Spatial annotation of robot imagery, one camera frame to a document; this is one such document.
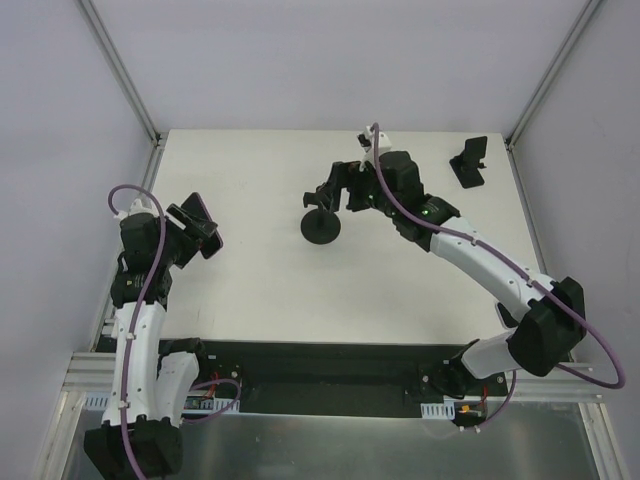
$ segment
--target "black bracket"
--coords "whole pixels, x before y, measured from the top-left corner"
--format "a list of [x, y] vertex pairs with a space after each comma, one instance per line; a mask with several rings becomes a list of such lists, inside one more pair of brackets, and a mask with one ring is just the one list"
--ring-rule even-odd
[[473, 188], [484, 185], [484, 178], [480, 174], [481, 168], [486, 168], [482, 160], [487, 154], [487, 137], [469, 138], [464, 142], [464, 150], [449, 160], [462, 188]]

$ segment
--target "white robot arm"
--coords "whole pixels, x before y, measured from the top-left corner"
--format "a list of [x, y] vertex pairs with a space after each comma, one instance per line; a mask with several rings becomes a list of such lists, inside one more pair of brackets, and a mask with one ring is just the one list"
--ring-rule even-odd
[[[408, 152], [393, 151], [387, 135], [380, 133], [383, 152], [380, 169], [391, 193], [412, 215], [424, 218], [439, 231], [421, 226], [401, 215], [384, 193], [372, 163], [373, 131], [367, 127], [358, 136], [365, 156], [360, 162], [336, 162], [329, 179], [315, 192], [304, 195], [304, 204], [317, 210], [303, 218], [302, 233], [312, 243], [328, 243], [340, 231], [335, 212], [340, 207], [340, 191], [349, 193], [347, 210], [353, 212], [376, 209], [391, 218], [396, 230], [423, 250], [454, 264], [488, 290], [499, 302], [503, 316], [513, 326], [503, 334], [485, 340], [474, 340], [458, 355], [429, 375], [429, 383], [441, 393], [463, 398], [478, 380], [499, 372], [523, 368], [544, 376], [562, 361], [586, 331], [528, 282], [538, 282], [565, 305], [584, 315], [581, 286], [567, 277], [557, 282], [536, 273], [526, 265], [509, 259], [529, 279], [524, 280], [504, 261], [496, 258], [476, 242], [489, 244], [481, 234], [445, 200], [424, 193], [418, 166]], [[448, 231], [462, 232], [452, 235]]]

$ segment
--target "aluminum frame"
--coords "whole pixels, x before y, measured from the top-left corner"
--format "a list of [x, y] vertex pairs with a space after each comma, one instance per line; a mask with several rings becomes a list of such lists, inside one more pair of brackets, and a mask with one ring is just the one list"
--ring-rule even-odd
[[569, 33], [564, 38], [560, 48], [540, 79], [531, 99], [527, 102], [520, 118], [518, 118], [512, 133], [507, 137], [507, 145], [509, 149], [513, 148], [524, 133], [524, 130], [529, 125], [529, 121], [546, 98], [549, 89], [558, 77], [562, 67], [564, 67], [569, 55], [583, 37], [587, 28], [605, 2], [606, 0], [587, 0], [587, 3], [582, 7], [578, 18], [576, 18], [575, 22], [571, 26]]

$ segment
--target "white table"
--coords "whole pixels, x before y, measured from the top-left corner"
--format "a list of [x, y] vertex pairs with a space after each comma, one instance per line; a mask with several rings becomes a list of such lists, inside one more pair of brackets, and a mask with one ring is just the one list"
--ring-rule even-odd
[[[164, 338], [466, 344], [503, 331], [495, 300], [422, 251], [376, 211], [339, 212], [327, 246], [300, 233], [302, 195], [334, 161], [359, 160], [357, 132], [172, 130], [153, 192], [166, 208], [198, 191], [224, 240], [213, 259], [173, 270]], [[536, 265], [511, 166], [489, 134], [486, 184], [464, 190], [449, 167], [478, 134], [387, 132], [420, 166], [428, 193], [493, 243]]]

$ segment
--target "purple cable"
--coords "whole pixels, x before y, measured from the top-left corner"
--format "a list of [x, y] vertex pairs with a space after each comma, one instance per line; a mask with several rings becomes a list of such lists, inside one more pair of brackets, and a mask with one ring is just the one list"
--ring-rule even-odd
[[227, 410], [231, 410], [233, 408], [233, 406], [238, 403], [238, 401], [240, 400], [240, 384], [238, 382], [236, 382], [235, 380], [232, 380], [230, 378], [221, 378], [219, 380], [211, 380], [210, 382], [204, 382], [204, 383], [200, 383], [198, 385], [194, 385], [193, 387], [191, 387], [191, 390], [199, 390], [201, 388], [205, 388], [205, 387], [210, 387], [211, 385], [220, 385], [223, 383], [230, 383], [231, 385], [234, 385], [236, 387], [236, 398], [233, 399], [233, 401], [227, 405], [226, 407], [221, 408], [220, 410], [218, 410], [215, 413], [212, 413], [211, 415], [207, 415], [204, 418], [199, 418], [197, 420], [189, 420], [189, 419], [184, 419], [185, 423], [189, 423], [191, 425], [196, 425], [198, 423], [204, 423], [207, 422], [209, 420], [212, 420], [216, 417], [219, 417], [220, 415], [222, 415], [224, 412], [226, 412]]
[[[473, 242], [474, 238], [471, 235], [469, 235], [467, 233], [464, 233], [464, 232], [459, 232], [457, 230], [452, 230], [450, 228], [441, 227], [441, 226], [435, 225], [433, 223], [426, 222], [422, 218], [416, 217], [415, 215], [413, 215], [411, 212], [409, 212], [406, 208], [404, 208], [402, 206], [402, 204], [393, 196], [393, 192], [391, 192], [391, 189], [387, 185], [387, 183], [386, 183], [386, 181], [384, 179], [384, 176], [382, 175], [382, 169], [380, 168], [380, 157], [379, 157], [379, 154], [378, 154], [378, 148], [379, 148], [378, 145], [379, 145], [379, 141], [380, 141], [380, 139], [379, 139], [380, 126], [377, 123], [374, 123], [372, 125], [372, 127], [371, 127], [371, 131], [373, 132], [373, 160], [374, 160], [375, 167], [376, 167], [376, 175], [378, 176], [378, 181], [380, 182], [380, 186], [382, 187], [382, 190], [384, 191], [384, 194], [387, 196], [387, 198], [393, 204], [393, 206], [396, 207], [398, 209], [398, 211], [400, 213], [402, 213], [402, 215], [404, 215], [409, 220], [413, 221], [414, 223], [416, 223], [418, 225], [426, 227], [426, 228], [428, 228], [430, 230], [433, 230], [435, 232], [446, 233], [448, 235], [451, 235], [451, 236], [454, 236], [454, 237], [457, 237], [457, 238], [462, 238], [462, 239], [467, 240], [469, 242]], [[568, 306], [566, 306], [564, 303], [562, 303], [558, 297], [556, 297], [553, 293], [551, 293], [549, 290], [547, 290], [545, 287], [543, 287], [540, 283], [538, 283], [536, 280], [531, 279], [527, 272], [525, 272], [522, 268], [520, 268], [518, 265], [516, 265], [511, 259], [509, 259], [506, 255], [504, 255], [502, 252], [497, 250], [495, 247], [489, 245], [488, 243], [486, 243], [486, 242], [484, 242], [482, 240], [476, 240], [475, 244], [480, 246], [480, 247], [482, 247], [482, 248], [484, 248], [486, 251], [491, 253], [493, 256], [495, 256], [496, 258], [501, 260], [505, 265], [507, 265], [509, 268], [511, 268], [514, 272], [516, 272], [524, 280], [526, 280], [527, 282], [530, 282], [531, 286], [533, 286], [536, 290], [538, 290], [540, 293], [542, 293], [544, 296], [546, 296], [555, 305], [557, 305], [564, 313], [569, 315], [569, 317], [571, 317], [572, 320], [574, 320], [581, 327], [583, 327], [587, 332], [589, 332], [593, 336], [593, 338], [595, 338], [596, 341], [600, 344], [600, 346], [603, 348], [603, 350], [605, 351], [605, 353], [607, 354], [607, 356], [611, 360], [611, 363], [613, 364], [613, 368], [616, 371], [616, 375], [618, 377], [618, 380], [615, 383], [605, 382], [603, 380], [599, 380], [597, 378], [593, 378], [593, 377], [591, 377], [589, 375], [585, 375], [584, 373], [579, 372], [579, 371], [577, 371], [577, 370], [575, 370], [575, 369], [573, 369], [571, 367], [567, 367], [566, 365], [557, 365], [557, 367], [560, 370], [564, 370], [565, 372], [570, 373], [571, 375], [575, 375], [578, 378], [586, 380], [587, 382], [593, 383], [593, 384], [598, 385], [600, 387], [609, 388], [609, 389], [620, 389], [620, 388], [624, 387], [624, 385], [627, 382], [627, 378], [626, 378], [626, 375], [624, 373], [624, 369], [622, 368], [622, 364], [620, 362], [620, 358], [614, 352], [614, 350], [611, 347], [611, 345], [609, 345], [609, 342], [607, 342], [607, 340], [602, 336], [602, 334], [598, 330], [596, 330], [595, 327], [593, 327], [592, 325], [588, 324], [587, 321], [584, 318], [582, 318], [580, 315], [578, 315], [576, 312], [574, 312], [572, 309], [570, 309]], [[510, 396], [507, 396], [507, 399], [505, 400], [505, 404], [510, 398], [511, 398]]]
[[[151, 284], [151, 280], [158, 269], [158, 265], [160, 264], [160, 257], [162, 257], [162, 250], [164, 248], [164, 242], [167, 236], [167, 224], [164, 215], [162, 214], [162, 206], [158, 199], [153, 196], [151, 192], [145, 190], [142, 187], [138, 187], [137, 185], [131, 184], [123, 184], [114, 187], [109, 192], [109, 197], [107, 202], [109, 203], [109, 208], [111, 211], [117, 215], [119, 212], [113, 206], [113, 196], [116, 192], [120, 190], [136, 190], [140, 193], [146, 195], [151, 202], [155, 205], [158, 210], [158, 218], [160, 219], [160, 240], [158, 241], [158, 250], [156, 251], [156, 256], [153, 259], [153, 263], [151, 264], [151, 268], [149, 269], [149, 273], [147, 274], [147, 278], [142, 285], [142, 290], [140, 290], [140, 295], [138, 295], [138, 300], [136, 301], [136, 306], [133, 309], [133, 315], [131, 317], [131, 324], [129, 325], [129, 334], [133, 336], [136, 331], [136, 323], [138, 322], [138, 315], [140, 315], [140, 309], [142, 308], [142, 304], [144, 303], [144, 297], [147, 294], [147, 290], [149, 290], [149, 285]], [[124, 348], [124, 360], [122, 363], [122, 382], [120, 383], [120, 401], [124, 404], [127, 403], [127, 384], [129, 382], [129, 363], [131, 361], [131, 347], [132, 347], [133, 339], [127, 339], [127, 343]], [[129, 459], [129, 463], [131, 464], [131, 468], [135, 472], [136, 476], [139, 480], [147, 480], [147, 477], [142, 472], [138, 461], [133, 453], [133, 448], [131, 447], [131, 439], [129, 438], [129, 429], [127, 427], [127, 409], [120, 409], [120, 431], [122, 432], [122, 443], [124, 445], [124, 450], [127, 454], [127, 458]]]

